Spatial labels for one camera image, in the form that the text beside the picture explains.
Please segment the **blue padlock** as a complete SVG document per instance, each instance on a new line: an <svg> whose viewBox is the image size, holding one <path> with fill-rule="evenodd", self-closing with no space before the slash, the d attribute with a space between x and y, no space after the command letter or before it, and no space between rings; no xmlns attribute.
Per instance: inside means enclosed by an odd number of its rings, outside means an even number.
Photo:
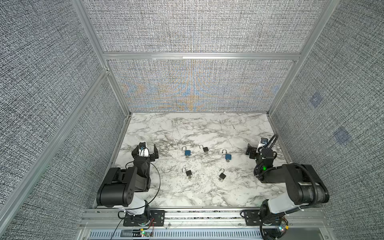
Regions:
<svg viewBox="0 0 384 240"><path fill-rule="evenodd" d="M232 160L232 155L228 153L228 151L226 149L222 149L221 151L222 155L224 156L225 158L225 161L227 163L229 163L231 160Z"/></svg>
<svg viewBox="0 0 384 240"><path fill-rule="evenodd" d="M188 150L188 148L186 146L182 146L182 151L184 152L184 156L187 158L187 157L190 157L192 152L190 150Z"/></svg>

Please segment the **small black padlock top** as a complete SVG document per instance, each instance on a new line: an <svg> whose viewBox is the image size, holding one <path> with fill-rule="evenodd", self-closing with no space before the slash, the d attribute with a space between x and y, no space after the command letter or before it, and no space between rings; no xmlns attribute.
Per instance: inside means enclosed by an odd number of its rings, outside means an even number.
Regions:
<svg viewBox="0 0 384 240"><path fill-rule="evenodd" d="M199 148L201 150L203 150L203 152L205 152L205 153L209 151L209 148L208 147L204 147L203 145L199 145Z"/></svg>

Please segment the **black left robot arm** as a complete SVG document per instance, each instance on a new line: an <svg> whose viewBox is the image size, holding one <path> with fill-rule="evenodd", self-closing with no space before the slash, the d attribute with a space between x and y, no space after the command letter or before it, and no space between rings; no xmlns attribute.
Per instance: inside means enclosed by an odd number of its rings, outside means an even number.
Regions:
<svg viewBox="0 0 384 240"><path fill-rule="evenodd" d="M133 166L110 168L96 194L98 207L116 208L134 220L150 219L150 203L140 199L135 193L148 192L151 186L151 168L159 158L154 145L150 153L145 142L140 142L132 151Z"/></svg>

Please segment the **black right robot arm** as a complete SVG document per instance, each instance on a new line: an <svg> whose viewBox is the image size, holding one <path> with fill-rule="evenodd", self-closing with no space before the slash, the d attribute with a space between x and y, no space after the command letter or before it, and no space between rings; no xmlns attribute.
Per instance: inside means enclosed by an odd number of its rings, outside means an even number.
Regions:
<svg viewBox="0 0 384 240"><path fill-rule="evenodd" d="M263 144L258 147L248 145L246 155L256 161L254 176L261 183L286 185L286 192L262 202L257 217L254 213L245 214L247 220L255 220L253 225L262 220L267 226L275 225L281 222L282 217L267 219L269 215L287 215L329 201L329 191L311 165L292 163L275 167L277 152Z"/></svg>

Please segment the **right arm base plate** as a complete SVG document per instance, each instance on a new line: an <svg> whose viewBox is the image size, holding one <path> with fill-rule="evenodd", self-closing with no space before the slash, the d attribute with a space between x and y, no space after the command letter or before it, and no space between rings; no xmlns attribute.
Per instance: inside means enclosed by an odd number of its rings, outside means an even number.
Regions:
<svg viewBox="0 0 384 240"><path fill-rule="evenodd" d="M259 226L267 213L260 210L242 210L240 216L245 220L246 226Z"/></svg>

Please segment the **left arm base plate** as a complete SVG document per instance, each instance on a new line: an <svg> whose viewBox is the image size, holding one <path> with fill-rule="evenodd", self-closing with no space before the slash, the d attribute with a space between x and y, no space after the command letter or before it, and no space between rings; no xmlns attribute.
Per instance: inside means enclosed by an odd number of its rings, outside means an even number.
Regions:
<svg viewBox="0 0 384 240"><path fill-rule="evenodd" d="M165 211L163 210L150 210L142 215L133 215L126 213L123 221L124 227L144 227L149 226L163 227L165 221Z"/></svg>

